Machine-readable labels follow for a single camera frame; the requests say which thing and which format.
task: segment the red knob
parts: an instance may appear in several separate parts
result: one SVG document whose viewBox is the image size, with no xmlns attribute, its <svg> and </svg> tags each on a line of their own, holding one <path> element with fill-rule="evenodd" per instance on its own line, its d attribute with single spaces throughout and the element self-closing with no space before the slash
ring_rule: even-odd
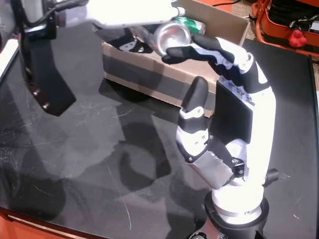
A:
<svg viewBox="0 0 319 239">
<path fill-rule="evenodd" d="M 292 47 L 302 47 L 306 45 L 307 39 L 302 31 L 294 30 L 289 37 L 289 43 Z"/>
</svg>

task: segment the black tabletop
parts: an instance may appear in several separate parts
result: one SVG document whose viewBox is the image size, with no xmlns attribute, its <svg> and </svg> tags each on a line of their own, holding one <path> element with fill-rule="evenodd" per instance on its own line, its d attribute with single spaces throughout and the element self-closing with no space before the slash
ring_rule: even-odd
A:
<svg viewBox="0 0 319 239">
<path fill-rule="evenodd" d="M 35 102 L 17 60 L 2 83 L 0 206 L 105 238 L 185 238 L 205 219 L 209 188 L 176 147 L 178 108 L 104 80 L 101 42 L 90 28 L 61 29 L 52 42 L 58 69 L 77 97 L 61 117 Z M 262 55 L 254 43 L 246 47 Z M 271 77 L 269 61 L 260 62 Z M 313 88 L 309 76 L 305 86 L 300 79 L 289 90 L 276 81 L 271 166 L 283 177 L 266 189 L 265 234 L 315 238 Z"/>
</svg>

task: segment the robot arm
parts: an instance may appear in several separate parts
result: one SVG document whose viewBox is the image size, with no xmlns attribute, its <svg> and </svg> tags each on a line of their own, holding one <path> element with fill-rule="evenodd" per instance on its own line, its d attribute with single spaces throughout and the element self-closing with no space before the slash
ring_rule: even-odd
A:
<svg viewBox="0 0 319 239">
<path fill-rule="evenodd" d="M 203 109 L 208 85 L 201 77 L 194 80 L 179 113 L 177 145 L 212 187 L 212 200 L 224 212 L 221 217 L 241 215 L 223 218 L 248 223 L 258 215 L 249 212 L 263 199 L 274 134 L 274 93 L 254 56 L 224 39 L 195 35 L 191 45 L 169 48 L 163 57 L 167 63 L 187 59 L 208 61 L 220 78 L 210 128 Z M 238 195 L 245 200 L 234 204 Z"/>
<path fill-rule="evenodd" d="M 28 28 L 45 25 L 55 16 L 58 27 L 72 27 L 91 22 L 102 29 L 124 28 L 134 25 L 159 24 L 184 15 L 181 7 L 173 7 L 171 0 L 0 0 L 1 48 L 14 32 L 17 19 L 13 5 L 23 10 L 18 15 Z"/>
<path fill-rule="evenodd" d="M 113 46 L 147 52 L 150 48 L 134 38 L 127 27 L 166 22 L 184 13 L 183 8 L 171 3 L 171 0 L 0 0 L 0 21 L 5 24 L 0 29 L 0 47 L 17 29 L 26 86 L 43 110 L 59 116 L 76 98 L 55 67 L 50 41 L 56 38 L 57 27 L 91 22 L 98 35 Z M 101 29 L 109 30 L 104 32 L 107 38 L 100 34 Z"/>
</svg>

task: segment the brown cardboard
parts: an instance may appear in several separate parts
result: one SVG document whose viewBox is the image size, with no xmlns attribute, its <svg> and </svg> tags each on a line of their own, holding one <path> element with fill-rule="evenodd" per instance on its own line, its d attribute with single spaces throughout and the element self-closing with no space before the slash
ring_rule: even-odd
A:
<svg viewBox="0 0 319 239">
<path fill-rule="evenodd" d="M 248 20 L 194 0 L 180 0 L 177 4 L 185 8 L 186 16 L 206 24 L 205 35 L 220 36 L 236 44 L 243 44 L 249 27 Z M 107 43 L 103 44 L 103 54 L 104 58 L 107 58 L 104 60 L 105 78 L 167 103 L 180 106 L 184 94 L 196 76 L 204 77 L 208 81 L 210 93 L 215 93 L 218 75 L 207 62 L 187 60 L 180 64 L 168 65 L 163 63 L 154 52 L 152 54 L 123 52 Z M 150 81 L 154 77 L 157 83 L 153 86 Z M 167 85 L 167 91 L 163 85 L 165 82 L 172 81 L 182 83 L 182 86 L 173 84 L 178 85 L 178 87 L 175 86 L 174 94 L 172 89 L 169 89 L 171 85 Z M 210 102 L 205 105 L 206 116 L 211 116 L 214 105 L 215 101 L 210 97 Z"/>
</svg>

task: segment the bolt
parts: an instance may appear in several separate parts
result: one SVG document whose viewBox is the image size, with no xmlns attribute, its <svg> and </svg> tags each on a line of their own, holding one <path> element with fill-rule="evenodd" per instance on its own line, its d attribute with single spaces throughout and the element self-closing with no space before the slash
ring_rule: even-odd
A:
<svg viewBox="0 0 319 239">
<path fill-rule="evenodd" d="M 45 105 L 42 106 L 45 110 L 49 108 L 49 103 L 46 103 Z"/>
<path fill-rule="evenodd" d="M 33 92 L 33 95 L 37 96 L 39 93 L 40 93 L 40 90 L 36 90 L 36 91 Z"/>
<path fill-rule="evenodd" d="M 234 163 L 234 164 L 236 164 L 236 163 L 239 163 L 239 160 L 238 160 L 237 158 L 233 158 L 233 159 L 231 160 L 231 162 Z"/>
</svg>

